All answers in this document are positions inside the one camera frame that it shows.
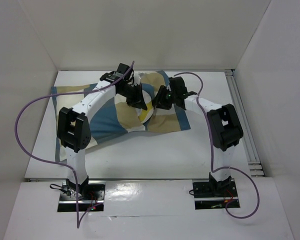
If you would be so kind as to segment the white pillow yellow edge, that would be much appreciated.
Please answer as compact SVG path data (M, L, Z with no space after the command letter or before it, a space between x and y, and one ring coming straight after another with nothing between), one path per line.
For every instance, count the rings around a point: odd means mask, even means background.
M140 122L142 124L144 124L145 122L147 122L151 118L151 116L153 115L153 112L154 112L154 107L153 107L153 104L152 104L151 97L148 96L148 95L145 96L144 97L144 101L145 101L147 110L144 110L142 108L137 108L136 109L136 113L137 113L138 119L140 120Z

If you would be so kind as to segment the blue beige checked pillowcase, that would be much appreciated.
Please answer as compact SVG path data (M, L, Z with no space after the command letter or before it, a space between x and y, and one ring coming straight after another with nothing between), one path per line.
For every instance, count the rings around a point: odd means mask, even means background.
M144 96L150 96L153 100L159 91L160 86L169 84L169 77L163 71L141 72L137 74L142 83ZM79 103L97 84L86 84L79 86L53 86L52 94L84 92L84 94L53 96L55 118L58 125L59 111L62 107L70 108ZM169 110L154 108L151 118L141 123L137 116L137 108L128 106L126 98L117 94L114 99L109 100L99 110L90 122L92 138L87 149L108 142L130 132L146 131L151 133L173 133L190 130L191 126L185 110L172 105ZM56 138L55 161L66 160L65 148L61 141Z

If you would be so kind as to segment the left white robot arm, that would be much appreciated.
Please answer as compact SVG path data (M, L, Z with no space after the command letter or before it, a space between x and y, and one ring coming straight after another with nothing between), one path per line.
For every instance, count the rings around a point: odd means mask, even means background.
M105 73L99 82L79 103L59 110L57 137L65 148L66 164L70 166L66 185L78 200L89 193L89 176L86 170L86 148L92 139L91 120L110 100L119 94L128 106L148 110L141 85L141 78L133 70Z

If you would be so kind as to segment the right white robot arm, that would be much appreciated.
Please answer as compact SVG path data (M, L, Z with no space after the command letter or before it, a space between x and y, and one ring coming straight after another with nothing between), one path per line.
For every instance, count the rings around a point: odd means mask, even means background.
M199 97L194 91L188 92L185 86L172 89L163 85L160 86L152 105L164 110L177 105L205 118L212 144L207 189L213 196L220 197L231 185L231 161L235 147L244 135L234 106L211 102Z

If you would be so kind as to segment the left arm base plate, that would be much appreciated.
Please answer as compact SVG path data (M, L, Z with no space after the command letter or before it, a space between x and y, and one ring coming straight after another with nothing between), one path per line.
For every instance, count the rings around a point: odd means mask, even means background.
M69 188L65 183L60 188L57 212L69 213L76 212L76 194L75 191ZM78 210L80 213L85 212L90 208L91 212L103 212L105 200L105 183L89 184L84 196L78 197Z

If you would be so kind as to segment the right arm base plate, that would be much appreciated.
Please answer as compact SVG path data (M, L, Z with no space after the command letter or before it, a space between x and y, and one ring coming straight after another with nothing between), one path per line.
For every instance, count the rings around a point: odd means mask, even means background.
M188 192L194 197L194 207L196 210L215 210L228 208L240 208L240 201L235 182L232 180L230 185L219 193L213 193L209 188L208 181L194 181L192 190Z

